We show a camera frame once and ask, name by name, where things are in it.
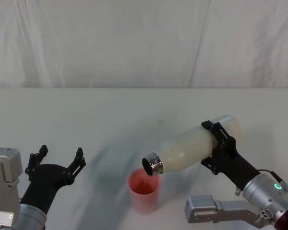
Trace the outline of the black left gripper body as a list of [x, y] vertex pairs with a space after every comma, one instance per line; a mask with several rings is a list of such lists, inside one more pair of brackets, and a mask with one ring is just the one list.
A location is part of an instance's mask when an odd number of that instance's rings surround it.
[[74, 182], [74, 175], [68, 168], [56, 164], [41, 164], [27, 167], [30, 185], [20, 203], [34, 206], [48, 213], [59, 189]]

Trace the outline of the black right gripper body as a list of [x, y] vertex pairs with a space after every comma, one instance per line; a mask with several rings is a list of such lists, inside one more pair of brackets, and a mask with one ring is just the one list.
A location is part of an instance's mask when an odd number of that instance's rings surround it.
[[255, 167], [238, 154], [235, 144], [224, 147], [217, 144], [213, 148], [210, 165], [213, 174], [223, 173], [240, 190], [259, 174]]

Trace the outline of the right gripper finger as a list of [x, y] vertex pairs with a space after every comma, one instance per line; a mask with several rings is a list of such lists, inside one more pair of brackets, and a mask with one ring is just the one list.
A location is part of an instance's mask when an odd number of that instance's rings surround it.
[[209, 169], [214, 175], [218, 175], [221, 172], [221, 157], [211, 155], [201, 160], [201, 165]]
[[201, 126], [208, 130], [213, 136], [213, 149], [235, 149], [236, 140], [219, 123], [212, 123], [210, 120], [201, 123]]

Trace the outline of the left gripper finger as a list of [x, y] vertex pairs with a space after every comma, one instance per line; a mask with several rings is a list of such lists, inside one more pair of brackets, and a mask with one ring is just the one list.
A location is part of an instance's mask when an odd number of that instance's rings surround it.
[[86, 165], [82, 148], [78, 148], [72, 163], [63, 171], [63, 184], [71, 185], [74, 183], [76, 176]]
[[32, 180], [37, 167], [40, 165], [42, 160], [46, 157], [47, 153], [48, 153], [47, 146], [42, 145], [38, 153], [30, 154], [28, 166], [25, 169], [25, 173], [28, 175], [29, 180]]

